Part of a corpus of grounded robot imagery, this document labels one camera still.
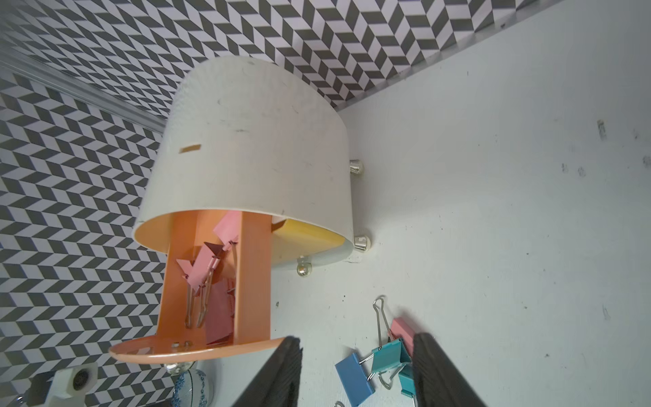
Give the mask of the green binder clip upper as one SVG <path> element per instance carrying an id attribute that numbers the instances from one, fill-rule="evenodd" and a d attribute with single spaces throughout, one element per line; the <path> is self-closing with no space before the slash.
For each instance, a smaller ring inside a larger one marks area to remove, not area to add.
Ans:
<path id="1" fill-rule="evenodd" d="M 415 398 L 415 382 L 414 382 L 414 373 L 412 364 L 403 364 L 393 371 L 390 371 L 388 380 L 386 380 L 382 373 L 378 374 L 378 379 L 381 385 L 387 390 L 391 390 L 393 387 L 393 381 L 395 378 L 398 378 L 401 395 L 411 398 Z"/>

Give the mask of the yellow middle drawer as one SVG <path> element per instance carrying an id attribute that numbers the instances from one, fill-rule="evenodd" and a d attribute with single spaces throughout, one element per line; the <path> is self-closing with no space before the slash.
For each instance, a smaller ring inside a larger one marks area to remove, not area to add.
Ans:
<path id="1" fill-rule="evenodd" d="M 337 249 L 346 242 L 345 237 L 325 228 L 279 216 L 272 217 L 271 231 L 273 266 Z"/>

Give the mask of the pink binder clip top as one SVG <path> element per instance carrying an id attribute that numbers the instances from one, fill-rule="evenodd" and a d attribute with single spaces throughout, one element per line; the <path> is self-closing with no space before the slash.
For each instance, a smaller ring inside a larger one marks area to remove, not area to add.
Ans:
<path id="1" fill-rule="evenodd" d="M 379 348 L 395 340 L 400 340 L 409 356 L 414 352 L 415 330 L 402 317 L 394 318 L 391 322 L 385 312 L 385 297 L 377 297 L 373 301 L 373 310 L 376 313 L 377 334 Z"/>

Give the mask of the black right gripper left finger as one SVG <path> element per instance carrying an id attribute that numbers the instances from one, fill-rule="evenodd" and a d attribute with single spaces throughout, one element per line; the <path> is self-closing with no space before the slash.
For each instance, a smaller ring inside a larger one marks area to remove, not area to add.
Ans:
<path id="1" fill-rule="evenodd" d="M 285 337 L 235 407 L 296 407 L 299 400 L 303 349 L 297 337 Z"/>

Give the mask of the pink binder clip bottom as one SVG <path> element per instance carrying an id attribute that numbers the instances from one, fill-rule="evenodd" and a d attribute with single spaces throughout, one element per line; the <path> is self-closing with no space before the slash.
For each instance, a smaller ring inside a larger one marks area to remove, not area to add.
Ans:
<path id="1" fill-rule="evenodd" d="M 212 285 L 208 311 L 205 317 L 207 344 L 216 344 L 230 337 L 234 331 L 235 283 L 222 279 Z"/>

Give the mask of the green binder clip top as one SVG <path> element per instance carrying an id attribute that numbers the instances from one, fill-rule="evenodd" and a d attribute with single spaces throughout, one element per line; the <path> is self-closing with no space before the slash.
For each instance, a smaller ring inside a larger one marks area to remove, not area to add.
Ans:
<path id="1" fill-rule="evenodd" d="M 401 338 L 381 348 L 374 349 L 371 354 L 358 362 L 362 365 L 371 362 L 371 377 L 378 376 L 388 371 L 395 371 L 411 364 L 411 356 Z"/>

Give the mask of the white round drawer cabinet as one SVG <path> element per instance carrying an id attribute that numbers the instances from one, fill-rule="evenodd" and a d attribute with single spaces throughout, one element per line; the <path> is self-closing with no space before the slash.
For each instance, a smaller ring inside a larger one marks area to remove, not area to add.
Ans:
<path id="1" fill-rule="evenodd" d="M 346 242 L 275 267 L 326 266 L 371 248 L 353 222 L 351 179 L 363 171 L 311 86 L 259 59 L 209 59 L 176 92 L 136 223 L 195 210 L 299 220 Z"/>

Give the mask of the blue patterned bowl far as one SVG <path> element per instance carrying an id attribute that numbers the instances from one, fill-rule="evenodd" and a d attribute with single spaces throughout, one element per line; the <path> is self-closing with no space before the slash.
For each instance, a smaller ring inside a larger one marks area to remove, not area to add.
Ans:
<path id="1" fill-rule="evenodd" d="M 190 370 L 176 380 L 171 406 L 208 407 L 212 400 L 212 385 L 207 375 L 201 370 Z"/>

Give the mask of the blue binder clip upper left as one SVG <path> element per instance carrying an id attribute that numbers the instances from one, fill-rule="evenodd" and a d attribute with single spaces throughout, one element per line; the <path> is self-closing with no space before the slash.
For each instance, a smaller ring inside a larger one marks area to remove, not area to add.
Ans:
<path id="1" fill-rule="evenodd" d="M 344 392 L 353 407 L 361 406 L 375 393 L 375 389 L 371 384 L 373 373 L 366 374 L 364 369 L 364 364 L 371 361 L 372 358 L 371 354 L 360 358 L 356 353 L 352 353 L 335 364 Z"/>

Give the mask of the green binder clip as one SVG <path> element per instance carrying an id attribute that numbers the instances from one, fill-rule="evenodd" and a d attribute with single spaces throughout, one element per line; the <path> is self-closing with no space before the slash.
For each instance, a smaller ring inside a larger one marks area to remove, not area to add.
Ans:
<path id="1" fill-rule="evenodd" d="M 371 377 L 378 376 L 388 371 L 395 371 L 411 364 L 411 356 L 401 338 L 381 348 L 374 349 L 371 354 L 358 362 L 362 365 L 371 362 Z"/>
<path id="2" fill-rule="evenodd" d="M 395 378 L 398 378 L 401 395 L 411 398 L 415 398 L 415 382 L 414 382 L 414 373 L 412 364 L 403 364 L 393 371 L 390 371 L 388 380 L 386 380 L 382 373 L 378 374 L 378 379 L 381 385 L 387 390 L 391 390 L 393 387 L 393 381 Z"/>

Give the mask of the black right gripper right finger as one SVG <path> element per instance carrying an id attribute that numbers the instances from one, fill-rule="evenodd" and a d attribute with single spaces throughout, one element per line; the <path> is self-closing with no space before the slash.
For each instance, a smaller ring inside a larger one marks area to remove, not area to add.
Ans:
<path id="1" fill-rule="evenodd" d="M 486 406 L 430 333 L 415 334 L 413 373 L 417 406 Z"/>

